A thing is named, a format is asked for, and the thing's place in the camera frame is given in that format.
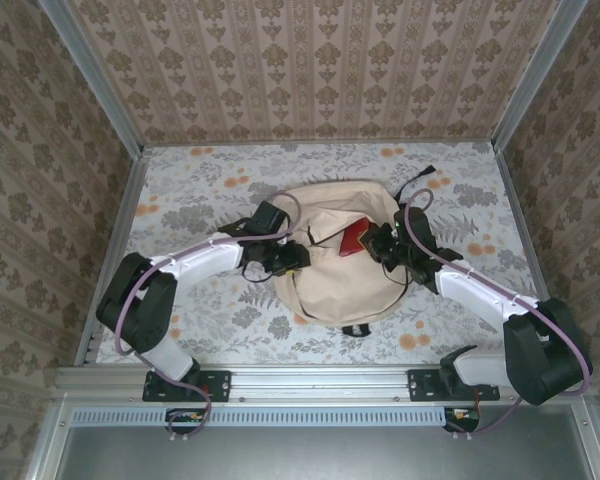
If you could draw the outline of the red case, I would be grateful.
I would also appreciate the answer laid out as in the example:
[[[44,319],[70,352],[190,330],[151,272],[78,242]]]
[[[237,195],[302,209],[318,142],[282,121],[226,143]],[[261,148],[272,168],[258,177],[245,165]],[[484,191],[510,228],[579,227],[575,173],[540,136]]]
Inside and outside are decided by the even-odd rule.
[[[354,223],[347,226],[343,231],[339,247],[339,256],[348,257],[366,251],[367,248],[363,241],[363,237],[373,226],[374,224],[367,217],[356,220]]]

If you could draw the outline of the beige backpack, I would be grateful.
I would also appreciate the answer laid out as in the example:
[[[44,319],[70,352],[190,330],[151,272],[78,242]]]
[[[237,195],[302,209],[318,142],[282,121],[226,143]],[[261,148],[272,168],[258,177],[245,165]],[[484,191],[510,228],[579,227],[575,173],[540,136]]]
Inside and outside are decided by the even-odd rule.
[[[395,234],[398,201],[380,183],[345,180],[304,185],[273,200],[297,224],[290,239],[303,245],[311,265],[274,279],[281,302],[309,323],[340,328],[387,317],[408,291],[411,276],[404,267],[386,273],[369,252],[339,256],[344,229],[367,217],[373,227],[387,224]]]

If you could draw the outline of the floral tablecloth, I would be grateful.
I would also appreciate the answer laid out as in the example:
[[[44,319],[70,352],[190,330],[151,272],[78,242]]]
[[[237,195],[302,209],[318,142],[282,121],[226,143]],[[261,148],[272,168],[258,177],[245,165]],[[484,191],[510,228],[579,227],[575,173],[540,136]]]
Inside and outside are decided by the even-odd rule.
[[[537,297],[510,201],[487,142],[283,143],[153,147],[126,245],[154,256],[193,245],[249,216],[276,191],[372,180],[390,193],[429,188],[441,246],[501,284]],[[307,322],[251,266],[179,289],[171,334],[199,362],[223,365],[434,363],[462,346],[494,349],[492,326],[411,285],[399,308],[363,339]]]

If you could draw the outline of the right wiring connector bundle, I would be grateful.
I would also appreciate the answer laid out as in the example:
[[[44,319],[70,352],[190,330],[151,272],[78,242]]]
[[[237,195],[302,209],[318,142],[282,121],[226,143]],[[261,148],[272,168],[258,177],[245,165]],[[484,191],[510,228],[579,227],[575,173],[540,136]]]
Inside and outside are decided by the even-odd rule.
[[[445,408],[445,425],[443,428],[451,433],[472,433],[480,422],[477,408]]]

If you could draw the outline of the wiring connector bundle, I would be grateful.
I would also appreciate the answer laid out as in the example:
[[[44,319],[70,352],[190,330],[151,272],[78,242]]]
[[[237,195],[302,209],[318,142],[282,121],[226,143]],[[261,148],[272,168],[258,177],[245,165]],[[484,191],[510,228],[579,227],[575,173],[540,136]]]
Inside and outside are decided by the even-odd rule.
[[[202,408],[175,408],[165,413],[166,430],[171,434],[190,435],[203,422],[206,410]]]
[[[445,408],[445,425],[443,428],[451,433],[472,433],[480,422],[477,408]]]

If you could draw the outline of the grey metal panel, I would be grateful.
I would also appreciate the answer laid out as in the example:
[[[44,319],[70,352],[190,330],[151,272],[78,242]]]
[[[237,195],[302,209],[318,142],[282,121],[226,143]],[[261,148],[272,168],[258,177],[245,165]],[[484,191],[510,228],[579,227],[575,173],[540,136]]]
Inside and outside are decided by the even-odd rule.
[[[593,480],[569,426],[505,426],[455,439],[440,428],[78,428],[57,480]]]

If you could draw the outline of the aluminium front rail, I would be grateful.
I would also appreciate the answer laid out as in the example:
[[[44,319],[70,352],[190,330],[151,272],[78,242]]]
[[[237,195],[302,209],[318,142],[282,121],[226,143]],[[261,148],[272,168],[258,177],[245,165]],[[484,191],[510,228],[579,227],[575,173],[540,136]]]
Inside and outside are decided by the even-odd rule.
[[[231,406],[403,405],[413,370],[426,365],[211,365],[231,373]],[[95,364],[58,371],[51,398],[78,405],[137,405],[147,369]]]

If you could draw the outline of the right aluminium side rail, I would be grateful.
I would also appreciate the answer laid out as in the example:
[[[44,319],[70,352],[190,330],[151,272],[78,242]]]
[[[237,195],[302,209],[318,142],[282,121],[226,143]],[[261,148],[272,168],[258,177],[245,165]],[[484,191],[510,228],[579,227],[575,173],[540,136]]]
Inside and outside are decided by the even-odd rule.
[[[523,251],[529,265],[535,292],[540,300],[548,300],[551,295],[547,288],[547,284],[533,245],[532,237],[525,220],[524,212],[522,210],[505,157],[502,152],[496,151],[495,159],[503,180],[505,191],[510,201],[512,214],[516,222],[516,227],[522,243]]]

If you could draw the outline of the aluminium side rail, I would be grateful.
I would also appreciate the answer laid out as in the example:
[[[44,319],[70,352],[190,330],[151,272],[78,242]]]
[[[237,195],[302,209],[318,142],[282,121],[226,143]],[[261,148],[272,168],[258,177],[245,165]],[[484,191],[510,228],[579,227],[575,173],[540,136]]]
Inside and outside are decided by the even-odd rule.
[[[505,191],[510,201],[512,214],[516,222],[516,227],[522,243],[523,251],[529,265],[535,292],[540,300],[548,300],[551,295],[547,288],[547,284],[533,245],[532,237],[525,220],[524,212],[522,210],[505,157],[502,152],[496,151],[495,159],[503,180]]]
[[[91,341],[100,330],[100,324],[96,318],[96,309],[102,295],[105,293],[108,282],[112,279],[117,266],[124,256],[135,211],[142,189],[144,188],[150,152],[150,148],[142,148],[140,154],[131,164],[129,177],[111,230],[109,245],[94,290],[93,299],[87,314],[73,367],[82,367],[88,362]]]

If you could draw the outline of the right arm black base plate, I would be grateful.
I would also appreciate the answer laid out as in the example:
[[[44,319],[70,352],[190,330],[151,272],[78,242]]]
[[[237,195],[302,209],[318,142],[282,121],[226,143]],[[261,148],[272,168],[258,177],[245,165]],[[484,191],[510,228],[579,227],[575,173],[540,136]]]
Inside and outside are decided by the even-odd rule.
[[[415,369],[407,372],[410,400],[434,401],[497,401],[498,387],[489,385],[470,386],[445,369]]]

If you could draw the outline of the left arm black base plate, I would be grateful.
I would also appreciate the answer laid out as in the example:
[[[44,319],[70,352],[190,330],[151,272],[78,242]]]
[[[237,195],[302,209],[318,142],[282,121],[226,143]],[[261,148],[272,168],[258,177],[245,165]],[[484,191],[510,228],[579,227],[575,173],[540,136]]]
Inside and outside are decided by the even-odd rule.
[[[202,370],[187,374],[182,382],[203,390],[213,402],[227,402],[231,392],[231,372]],[[186,388],[177,387],[155,372],[148,372],[142,393],[144,402],[203,402],[203,397]]]

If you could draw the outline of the left aluminium side rail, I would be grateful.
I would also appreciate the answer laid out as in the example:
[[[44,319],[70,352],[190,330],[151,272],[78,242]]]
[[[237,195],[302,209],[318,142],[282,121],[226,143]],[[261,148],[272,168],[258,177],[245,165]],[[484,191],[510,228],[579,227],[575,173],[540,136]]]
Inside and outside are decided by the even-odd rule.
[[[109,245],[94,290],[93,299],[87,314],[73,367],[82,367],[88,362],[91,341],[100,330],[100,324],[96,318],[96,309],[102,295],[105,293],[108,282],[112,279],[117,266],[124,256],[135,211],[142,189],[144,188],[150,152],[150,148],[142,148],[140,154],[131,164],[129,177],[111,230]]]

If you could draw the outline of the right aluminium frame post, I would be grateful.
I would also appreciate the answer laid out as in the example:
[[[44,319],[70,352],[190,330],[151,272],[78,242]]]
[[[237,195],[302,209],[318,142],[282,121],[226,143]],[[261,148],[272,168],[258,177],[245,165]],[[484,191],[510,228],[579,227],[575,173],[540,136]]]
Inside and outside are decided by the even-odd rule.
[[[588,0],[560,0],[491,138],[502,153],[549,74]]]

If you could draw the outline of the aluminium frame post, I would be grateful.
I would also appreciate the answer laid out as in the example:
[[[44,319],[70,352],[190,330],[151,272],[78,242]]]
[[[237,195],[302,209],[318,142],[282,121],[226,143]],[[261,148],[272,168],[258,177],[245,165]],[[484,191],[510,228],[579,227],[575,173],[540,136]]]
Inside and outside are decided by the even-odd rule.
[[[502,153],[549,74],[588,0],[560,0],[491,138]]]
[[[127,114],[119,95],[96,58],[66,0],[39,0],[39,3],[64,42],[70,56],[104,110],[120,141],[136,161],[142,156],[144,142]]]

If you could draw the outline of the left aluminium frame post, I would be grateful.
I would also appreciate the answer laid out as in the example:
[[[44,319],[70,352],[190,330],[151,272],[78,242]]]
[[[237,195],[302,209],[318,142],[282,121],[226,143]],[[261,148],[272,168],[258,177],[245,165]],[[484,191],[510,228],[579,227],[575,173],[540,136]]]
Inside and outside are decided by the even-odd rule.
[[[64,42],[70,56],[104,110],[120,141],[136,161],[142,156],[144,142],[127,114],[119,95],[96,58],[66,0],[39,0],[39,3]]]

